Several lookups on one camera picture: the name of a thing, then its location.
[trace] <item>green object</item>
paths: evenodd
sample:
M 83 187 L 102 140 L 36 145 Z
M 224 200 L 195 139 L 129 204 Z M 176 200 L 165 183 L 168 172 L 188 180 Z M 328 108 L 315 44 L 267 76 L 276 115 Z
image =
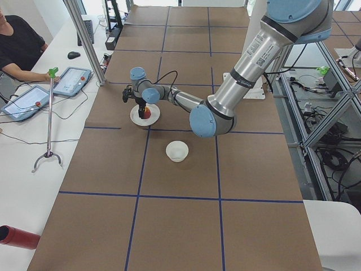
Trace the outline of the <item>green object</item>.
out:
M 325 74 L 328 72 L 329 67 L 327 67 L 327 66 L 322 66 L 322 67 L 317 68 L 317 70 L 318 70 L 322 75 L 325 75 Z
M 49 69 L 50 78 L 55 78 L 55 74 L 58 72 L 58 70 L 58 67 L 55 67 L 54 69 Z

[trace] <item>tablet device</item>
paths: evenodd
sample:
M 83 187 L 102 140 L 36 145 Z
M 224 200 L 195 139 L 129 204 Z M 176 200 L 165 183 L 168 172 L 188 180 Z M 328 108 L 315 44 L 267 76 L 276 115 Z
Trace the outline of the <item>tablet device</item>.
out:
M 72 97 L 88 83 L 91 70 L 68 67 L 60 76 L 60 81 L 54 85 L 53 92 L 57 95 Z
M 50 93 L 44 88 L 36 85 L 17 97 L 9 101 L 1 108 L 15 121 L 23 121 L 32 117 L 39 109 L 49 103 Z

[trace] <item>black mouse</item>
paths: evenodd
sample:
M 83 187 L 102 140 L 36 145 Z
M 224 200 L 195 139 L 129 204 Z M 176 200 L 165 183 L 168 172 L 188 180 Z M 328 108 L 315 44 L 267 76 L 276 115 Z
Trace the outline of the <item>black mouse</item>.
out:
M 69 54 L 68 54 L 68 59 L 77 58 L 78 56 L 80 56 L 80 53 L 71 51 L 71 52 L 69 52 Z

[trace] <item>person's hand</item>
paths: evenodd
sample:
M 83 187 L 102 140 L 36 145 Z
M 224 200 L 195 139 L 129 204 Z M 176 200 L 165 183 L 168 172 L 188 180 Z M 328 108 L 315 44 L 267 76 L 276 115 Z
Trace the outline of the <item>person's hand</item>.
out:
M 50 82 L 50 74 L 49 73 L 45 73 L 44 74 L 45 75 L 45 81 L 47 81 L 47 82 Z M 60 77 L 59 76 L 56 76 L 55 78 L 54 78 L 54 82 L 55 83 L 58 83 L 60 81 Z

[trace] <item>keyboard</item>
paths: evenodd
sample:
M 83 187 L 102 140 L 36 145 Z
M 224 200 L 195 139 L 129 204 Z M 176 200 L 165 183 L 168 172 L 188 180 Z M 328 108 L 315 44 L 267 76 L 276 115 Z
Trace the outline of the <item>keyboard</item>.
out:
M 84 24 L 85 24 L 86 31 L 88 32 L 89 38 L 91 40 L 91 43 L 94 44 L 93 23 L 91 20 L 84 20 Z M 77 34 L 77 35 L 78 35 L 78 46 L 81 46 L 81 40 L 80 40 L 79 34 Z

